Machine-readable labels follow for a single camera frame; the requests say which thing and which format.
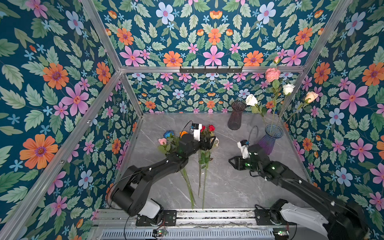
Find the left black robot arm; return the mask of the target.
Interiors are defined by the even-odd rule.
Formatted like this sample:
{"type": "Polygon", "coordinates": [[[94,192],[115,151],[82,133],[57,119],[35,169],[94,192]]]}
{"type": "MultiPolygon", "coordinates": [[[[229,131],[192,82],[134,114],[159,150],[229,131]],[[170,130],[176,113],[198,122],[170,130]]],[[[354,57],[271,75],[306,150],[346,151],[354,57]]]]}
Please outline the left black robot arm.
{"type": "Polygon", "coordinates": [[[179,140],[176,150],[153,165],[138,168],[130,166],[122,178],[114,184],[110,199],[129,216],[142,215],[155,219],[162,211],[162,206],[149,198],[151,187],[158,180],[184,169],[189,157],[199,150],[211,150],[215,136],[201,137],[185,134],[179,140]]]}

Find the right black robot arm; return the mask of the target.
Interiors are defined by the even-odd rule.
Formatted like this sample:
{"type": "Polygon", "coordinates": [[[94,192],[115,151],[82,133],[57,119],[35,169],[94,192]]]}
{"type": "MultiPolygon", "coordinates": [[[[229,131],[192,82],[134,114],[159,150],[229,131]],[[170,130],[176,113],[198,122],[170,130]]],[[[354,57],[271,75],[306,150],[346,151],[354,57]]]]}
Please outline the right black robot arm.
{"type": "Polygon", "coordinates": [[[323,192],[283,163],[270,160],[259,144],[250,145],[247,140],[243,140],[237,145],[241,156],[229,159],[236,170],[249,170],[252,177],[261,177],[293,193],[312,207],[308,210],[279,199],[269,209],[269,218],[273,224],[295,223],[322,234],[329,240],[365,238],[369,227],[361,206],[345,203],[323,192]]]}

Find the purple blue glass vase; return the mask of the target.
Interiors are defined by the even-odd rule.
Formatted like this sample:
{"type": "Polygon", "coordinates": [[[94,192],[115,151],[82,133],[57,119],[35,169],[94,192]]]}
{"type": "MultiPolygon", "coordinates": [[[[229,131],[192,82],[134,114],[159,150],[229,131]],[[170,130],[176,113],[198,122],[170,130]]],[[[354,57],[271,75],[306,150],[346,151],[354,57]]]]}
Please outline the purple blue glass vase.
{"type": "Polygon", "coordinates": [[[277,125],[267,125],[265,135],[259,140],[258,144],[263,148],[266,155],[269,156],[275,146],[276,140],[284,135],[283,129],[277,125]]]}

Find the pink carnation stem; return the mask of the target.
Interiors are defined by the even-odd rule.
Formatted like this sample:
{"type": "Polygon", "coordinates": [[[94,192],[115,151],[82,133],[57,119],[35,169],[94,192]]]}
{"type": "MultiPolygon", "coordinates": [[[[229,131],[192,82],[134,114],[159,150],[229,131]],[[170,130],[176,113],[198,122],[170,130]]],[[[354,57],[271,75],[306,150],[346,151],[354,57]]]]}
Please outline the pink carnation stem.
{"type": "Polygon", "coordinates": [[[271,128],[270,128],[270,133],[272,132],[272,125],[274,123],[274,119],[275,119],[275,111],[276,111],[276,108],[277,108],[277,98],[279,96],[279,92],[280,92],[280,81],[279,81],[279,78],[280,78],[280,74],[281,74],[281,71],[278,69],[278,65],[281,61],[281,58],[279,56],[275,57],[274,58],[274,64],[275,64],[275,67],[274,68],[269,68],[267,71],[266,71],[266,79],[269,83],[272,84],[272,93],[274,94],[274,97],[273,97],[273,100],[272,100],[272,104],[273,104],[273,110],[272,110],[272,113],[273,113],[273,117],[272,117],[272,122],[271,122],[271,128]]]}

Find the small white bud stem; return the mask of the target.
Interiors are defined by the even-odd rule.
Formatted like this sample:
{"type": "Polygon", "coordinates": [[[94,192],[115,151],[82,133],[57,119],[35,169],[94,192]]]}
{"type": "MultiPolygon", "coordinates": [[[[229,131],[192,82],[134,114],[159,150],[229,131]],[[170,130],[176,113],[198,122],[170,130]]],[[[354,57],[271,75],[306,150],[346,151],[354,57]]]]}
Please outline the small white bud stem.
{"type": "Polygon", "coordinates": [[[285,97],[290,96],[293,93],[294,88],[295,88],[295,86],[292,84],[285,84],[285,85],[282,85],[282,87],[281,87],[279,80],[273,81],[273,93],[274,93],[274,97],[273,97],[273,104],[274,104],[273,119],[275,117],[275,113],[276,113],[276,109],[277,109],[277,105],[278,105],[278,103],[277,103],[278,97],[281,95],[281,93],[283,93],[283,95],[285,97]]]}

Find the cream white rose stem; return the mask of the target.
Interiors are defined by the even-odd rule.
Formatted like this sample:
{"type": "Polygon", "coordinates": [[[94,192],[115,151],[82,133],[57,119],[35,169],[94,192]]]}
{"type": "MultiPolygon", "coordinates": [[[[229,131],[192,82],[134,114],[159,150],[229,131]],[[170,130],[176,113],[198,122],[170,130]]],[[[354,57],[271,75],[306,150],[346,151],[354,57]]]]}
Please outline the cream white rose stem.
{"type": "Polygon", "coordinates": [[[286,123],[295,115],[299,112],[299,110],[302,110],[304,107],[308,106],[310,103],[314,102],[319,94],[315,92],[307,92],[304,100],[300,102],[298,108],[290,115],[290,117],[286,120],[286,123]]]}

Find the artificial flower bunch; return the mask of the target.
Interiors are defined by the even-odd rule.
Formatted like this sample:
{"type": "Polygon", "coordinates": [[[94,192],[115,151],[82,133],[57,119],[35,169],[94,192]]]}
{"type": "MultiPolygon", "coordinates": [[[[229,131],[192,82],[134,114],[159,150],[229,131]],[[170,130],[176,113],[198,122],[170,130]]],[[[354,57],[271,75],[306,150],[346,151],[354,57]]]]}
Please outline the artificial flower bunch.
{"type": "MultiPolygon", "coordinates": [[[[210,125],[208,127],[203,126],[201,130],[201,138],[215,136],[215,127],[210,125]]],[[[213,148],[218,146],[218,140],[216,138],[213,148]]],[[[164,134],[164,137],[159,139],[160,145],[158,149],[161,153],[166,156],[170,154],[176,154],[177,157],[182,160],[187,161],[189,157],[195,153],[198,154],[198,167],[199,167],[199,186],[198,186],[198,195],[200,192],[203,193],[202,207],[205,207],[205,189],[207,177],[204,177],[202,180],[202,175],[208,173],[208,168],[210,162],[213,160],[211,157],[211,150],[202,151],[200,150],[200,144],[198,141],[194,140],[193,133],[191,130],[187,132],[182,130],[178,135],[173,131],[167,131],[164,134]]]]}

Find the dark mauve glass vase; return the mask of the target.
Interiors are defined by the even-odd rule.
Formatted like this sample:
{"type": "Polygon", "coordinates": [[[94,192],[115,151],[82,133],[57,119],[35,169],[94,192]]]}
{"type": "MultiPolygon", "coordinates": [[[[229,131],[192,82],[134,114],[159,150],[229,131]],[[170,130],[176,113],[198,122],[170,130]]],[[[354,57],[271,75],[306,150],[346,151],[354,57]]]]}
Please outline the dark mauve glass vase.
{"type": "Polygon", "coordinates": [[[242,114],[243,114],[243,111],[246,109],[247,105],[241,101],[234,101],[231,104],[231,107],[232,107],[232,113],[228,120],[227,125],[230,130],[236,131],[240,129],[242,125],[242,114]]]}

